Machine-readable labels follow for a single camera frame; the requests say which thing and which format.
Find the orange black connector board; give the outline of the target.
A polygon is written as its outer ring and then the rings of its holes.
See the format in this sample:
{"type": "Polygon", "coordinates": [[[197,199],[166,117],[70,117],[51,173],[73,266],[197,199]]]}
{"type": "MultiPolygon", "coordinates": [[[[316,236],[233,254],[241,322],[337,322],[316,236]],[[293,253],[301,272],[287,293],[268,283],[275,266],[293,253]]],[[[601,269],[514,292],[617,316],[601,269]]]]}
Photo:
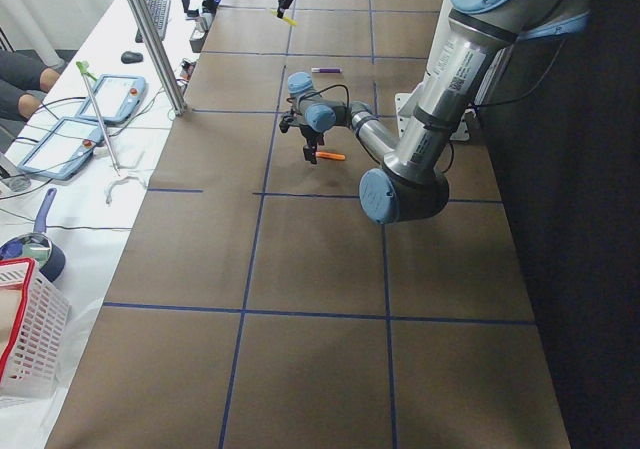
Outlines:
{"type": "Polygon", "coordinates": [[[196,61],[183,59],[180,62],[180,78],[184,80],[190,80],[195,70],[196,64],[196,61]]]}

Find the seated person legs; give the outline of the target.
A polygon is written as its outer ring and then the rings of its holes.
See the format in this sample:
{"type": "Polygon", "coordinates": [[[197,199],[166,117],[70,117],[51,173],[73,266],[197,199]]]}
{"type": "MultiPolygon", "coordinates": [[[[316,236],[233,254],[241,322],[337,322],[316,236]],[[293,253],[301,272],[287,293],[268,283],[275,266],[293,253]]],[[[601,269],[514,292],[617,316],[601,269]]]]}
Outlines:
{"type": "Polygon", "coordinates": [[[28,121],[41,101],[32,91],[48,93],[61,74],[41,61],[7,50],[1,51],[1,118],[28,121]]]}

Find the aluminium frame post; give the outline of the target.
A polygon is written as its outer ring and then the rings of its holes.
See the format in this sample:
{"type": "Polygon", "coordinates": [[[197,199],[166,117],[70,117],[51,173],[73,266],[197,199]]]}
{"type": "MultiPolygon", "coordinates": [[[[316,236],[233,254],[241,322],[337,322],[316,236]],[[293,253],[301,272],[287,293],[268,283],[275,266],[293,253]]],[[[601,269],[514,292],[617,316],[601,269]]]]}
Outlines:
{"type": "Polygon", "coordinates": [[[127,1],[137,27],[142,34],[143,43],[149,52],[156,74],[165,90],[175,115],[179,117],[185,112],[187,104],[176,81],[174,70],[160,40],[155,23],[148,10],[146,0],[127,1]]]}

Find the blue saucepan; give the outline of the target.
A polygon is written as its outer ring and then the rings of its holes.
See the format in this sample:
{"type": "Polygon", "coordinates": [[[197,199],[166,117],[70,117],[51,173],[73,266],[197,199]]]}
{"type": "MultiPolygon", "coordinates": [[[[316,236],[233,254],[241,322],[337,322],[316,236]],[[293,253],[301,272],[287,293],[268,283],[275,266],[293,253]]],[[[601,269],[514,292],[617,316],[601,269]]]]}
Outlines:
{"type": "Polygon", "coordinates": [[[41,274],[51,282],[61,275],[66,264],[64,252],[46,234],[47,216],[56,193],[55,188],[47,190],[31,232],[14,237],[1,246],[2,261],[34,259],[41,274]]]}

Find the lower blue teach pendant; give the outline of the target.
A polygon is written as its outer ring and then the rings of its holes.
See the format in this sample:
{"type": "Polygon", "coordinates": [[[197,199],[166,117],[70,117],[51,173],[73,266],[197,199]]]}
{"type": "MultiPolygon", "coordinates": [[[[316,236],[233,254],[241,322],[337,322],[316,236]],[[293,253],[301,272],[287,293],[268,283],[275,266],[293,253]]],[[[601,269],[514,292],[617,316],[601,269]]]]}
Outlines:
{"type": "Polygon", "coordinates": [[[20,161],[26,174],[65,181],[71,179],[103,141],[95,122],[64,117],[20,161]]]}

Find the black keyboard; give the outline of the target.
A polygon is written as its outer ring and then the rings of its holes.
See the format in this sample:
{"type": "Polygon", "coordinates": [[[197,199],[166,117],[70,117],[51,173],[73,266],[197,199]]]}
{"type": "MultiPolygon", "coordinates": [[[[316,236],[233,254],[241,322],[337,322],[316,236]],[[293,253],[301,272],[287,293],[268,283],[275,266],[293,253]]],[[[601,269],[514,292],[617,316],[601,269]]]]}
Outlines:
{"type": "Polygon", "coordinates": [[[145,0],[145,2],[158,36],[163,41],[169,24],[171,0],[145,0]]]}

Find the yellow highlighter pen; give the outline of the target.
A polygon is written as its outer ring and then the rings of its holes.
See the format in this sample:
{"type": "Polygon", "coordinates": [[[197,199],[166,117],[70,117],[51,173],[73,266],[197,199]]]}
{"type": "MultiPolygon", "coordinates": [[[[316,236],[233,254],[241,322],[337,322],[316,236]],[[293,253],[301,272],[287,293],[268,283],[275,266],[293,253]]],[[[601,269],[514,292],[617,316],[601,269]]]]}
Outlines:
{"type": "Polygon", "coordinates": [[[269,9],[269,12],[274,15],[277,19],[289,24],[291,27],[296,27],[298,25],[297,21],[291,19],[290,17],[280,14],[276,9],[269,9]]]}

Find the upper blue teach pendant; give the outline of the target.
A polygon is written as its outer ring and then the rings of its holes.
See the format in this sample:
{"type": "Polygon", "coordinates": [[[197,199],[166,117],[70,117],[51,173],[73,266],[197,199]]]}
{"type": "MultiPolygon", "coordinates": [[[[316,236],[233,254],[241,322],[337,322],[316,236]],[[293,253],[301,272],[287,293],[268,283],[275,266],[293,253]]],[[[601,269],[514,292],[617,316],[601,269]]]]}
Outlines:
{"type": "Polygon", "coordinates": [[[107,125],[127,121],[145,96],[147,81],[142,76],[104,74],[92,87],[102,119],[107,125]]]}

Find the black computer mouse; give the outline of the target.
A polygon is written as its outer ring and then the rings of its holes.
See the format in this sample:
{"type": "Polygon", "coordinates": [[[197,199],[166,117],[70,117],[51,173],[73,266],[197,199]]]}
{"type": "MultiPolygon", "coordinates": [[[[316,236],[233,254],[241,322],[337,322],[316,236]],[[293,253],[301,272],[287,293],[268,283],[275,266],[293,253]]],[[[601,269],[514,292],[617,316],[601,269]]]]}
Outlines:
{"type": "Polygon", "coordinates": [[[136,64],[144,60],[144,56],[139,52],[124,51],[121,54],[120,60],[123,64],[136,64]]]}

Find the white plastic basket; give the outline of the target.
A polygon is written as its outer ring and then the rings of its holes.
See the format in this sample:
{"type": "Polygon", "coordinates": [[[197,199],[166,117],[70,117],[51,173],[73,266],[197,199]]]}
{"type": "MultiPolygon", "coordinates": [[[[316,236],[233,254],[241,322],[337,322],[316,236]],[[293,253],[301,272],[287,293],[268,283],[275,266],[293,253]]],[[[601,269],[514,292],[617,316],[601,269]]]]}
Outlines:
{"type": "Polygon", "coordinates": [[[35,260],[1,263],[1,406],[49,397],[70,305],[35,260]]]}

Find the orange highlighter pen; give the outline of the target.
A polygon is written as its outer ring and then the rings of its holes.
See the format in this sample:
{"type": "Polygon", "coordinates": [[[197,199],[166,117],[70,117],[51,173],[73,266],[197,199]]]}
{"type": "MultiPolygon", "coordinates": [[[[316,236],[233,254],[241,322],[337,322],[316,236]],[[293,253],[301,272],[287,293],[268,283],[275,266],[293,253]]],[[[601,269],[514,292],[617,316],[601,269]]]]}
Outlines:
{"type": "Polygon", "coordinates": [[[315,155],[317,158],[324,159],[324,160],[341,161],[341,162],[346,161],[346,156],[338,153],[329,153],[329,152],[319,151],[319,152],[316,152],[315,155]]]}

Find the purple highlighter pen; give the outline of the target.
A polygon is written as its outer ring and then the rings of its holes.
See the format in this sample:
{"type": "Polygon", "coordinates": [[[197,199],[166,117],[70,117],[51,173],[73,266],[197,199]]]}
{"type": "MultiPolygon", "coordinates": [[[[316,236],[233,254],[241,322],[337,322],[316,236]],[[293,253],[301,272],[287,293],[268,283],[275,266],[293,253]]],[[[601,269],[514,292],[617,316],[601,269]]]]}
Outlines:
{"type": "Polygon", "coordinates": [[[339,67],[313,67],[312,74],[342,74],[343,70],[339,67]]]}

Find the steel cup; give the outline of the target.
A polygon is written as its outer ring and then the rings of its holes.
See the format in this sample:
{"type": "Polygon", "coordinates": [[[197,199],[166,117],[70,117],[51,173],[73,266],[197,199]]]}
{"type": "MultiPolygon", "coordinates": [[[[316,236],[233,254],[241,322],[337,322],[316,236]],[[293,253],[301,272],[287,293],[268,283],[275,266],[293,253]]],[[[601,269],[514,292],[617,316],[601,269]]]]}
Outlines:
{"type": "Polygon", "coordinates": [[[206,33],[209,31],[212,22],[213,15],[208,12],[203,12],[195,19],[195,27],[198,31],[206,33]]]}

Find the blue teach pendant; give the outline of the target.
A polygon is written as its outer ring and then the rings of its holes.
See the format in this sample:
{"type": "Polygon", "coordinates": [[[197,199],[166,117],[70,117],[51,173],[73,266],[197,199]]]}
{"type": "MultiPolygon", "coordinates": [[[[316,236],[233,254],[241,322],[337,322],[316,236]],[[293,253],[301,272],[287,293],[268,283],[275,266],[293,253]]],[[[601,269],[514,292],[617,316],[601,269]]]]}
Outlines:
{"type": "Polygon", "coordinates": [[[107,125],[127,121],[145,96],[147,81],[142,76],[104,74],[92,87],[102,119],[107,125]]]}
{"type": "Polygon", "coordinates": [[[95,122],[64,117],[20,161],[26,174],[65,181],[71,179],[103,141],[95,122]]]}

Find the black box under cup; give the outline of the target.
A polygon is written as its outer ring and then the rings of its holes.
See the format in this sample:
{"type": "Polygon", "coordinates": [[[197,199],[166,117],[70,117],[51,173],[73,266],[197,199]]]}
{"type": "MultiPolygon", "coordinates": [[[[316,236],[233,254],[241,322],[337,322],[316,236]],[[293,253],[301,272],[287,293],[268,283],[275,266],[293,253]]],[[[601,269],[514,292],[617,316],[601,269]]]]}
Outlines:
{"type": "Polygon", "coordinates": [[[200,53],[203,49],[208,33],[194,29],[189,37],[189,44],[193,53],[200,53]]]}

